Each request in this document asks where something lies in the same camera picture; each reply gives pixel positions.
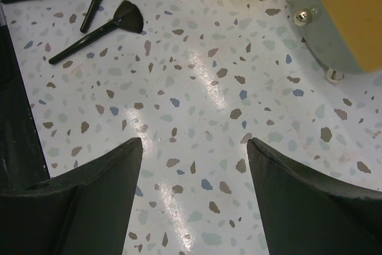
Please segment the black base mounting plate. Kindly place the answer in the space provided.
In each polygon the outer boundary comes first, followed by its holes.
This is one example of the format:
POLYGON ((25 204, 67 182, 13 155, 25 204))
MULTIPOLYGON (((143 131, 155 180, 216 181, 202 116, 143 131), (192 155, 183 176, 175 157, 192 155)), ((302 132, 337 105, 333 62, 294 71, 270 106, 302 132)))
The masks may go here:
POLYGON ((50 178, 4 11, 1 10, 1 190, 50 178))

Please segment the black fan makeup brush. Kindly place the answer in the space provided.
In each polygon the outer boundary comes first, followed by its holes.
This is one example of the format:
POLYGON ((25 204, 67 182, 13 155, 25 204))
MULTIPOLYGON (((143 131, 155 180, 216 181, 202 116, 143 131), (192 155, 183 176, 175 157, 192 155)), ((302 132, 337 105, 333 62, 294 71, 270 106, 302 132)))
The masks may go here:
POLYGON ((123 0, 110 21, 85 35, 83 38, 49 59, 48 62, 51 65, 55 65, 116 29, 122 29, 129 33, 141 34, 143 27, 144 19, 138 6, 130 1, 123 0))

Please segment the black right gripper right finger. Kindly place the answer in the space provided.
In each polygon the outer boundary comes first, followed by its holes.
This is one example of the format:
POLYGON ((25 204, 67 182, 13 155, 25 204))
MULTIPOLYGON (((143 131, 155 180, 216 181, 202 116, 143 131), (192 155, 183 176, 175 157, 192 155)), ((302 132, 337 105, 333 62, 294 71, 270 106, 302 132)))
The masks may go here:
POLYGON ((258 138, 249 167, 270 254, 381 254, 381 192, 327 176, 258 138))

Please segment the round cream drawer organizer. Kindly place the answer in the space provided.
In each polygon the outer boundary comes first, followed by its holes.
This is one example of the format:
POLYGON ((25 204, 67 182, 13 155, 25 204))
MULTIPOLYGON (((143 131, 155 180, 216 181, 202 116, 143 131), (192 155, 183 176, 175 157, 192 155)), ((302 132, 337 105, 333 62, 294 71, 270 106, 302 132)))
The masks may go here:
POLYGON ((329 82, 381 70, 381 0, 287 1, 329 82))

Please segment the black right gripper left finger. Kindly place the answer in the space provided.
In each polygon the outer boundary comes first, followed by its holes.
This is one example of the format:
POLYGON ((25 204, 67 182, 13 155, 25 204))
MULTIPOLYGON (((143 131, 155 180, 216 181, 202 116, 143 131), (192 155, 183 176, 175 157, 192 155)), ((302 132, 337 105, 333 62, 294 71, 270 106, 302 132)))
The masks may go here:
POLYGON ((135 137, 26 188, 2 170, 1 253, 122 254, 142 156, 135 137))

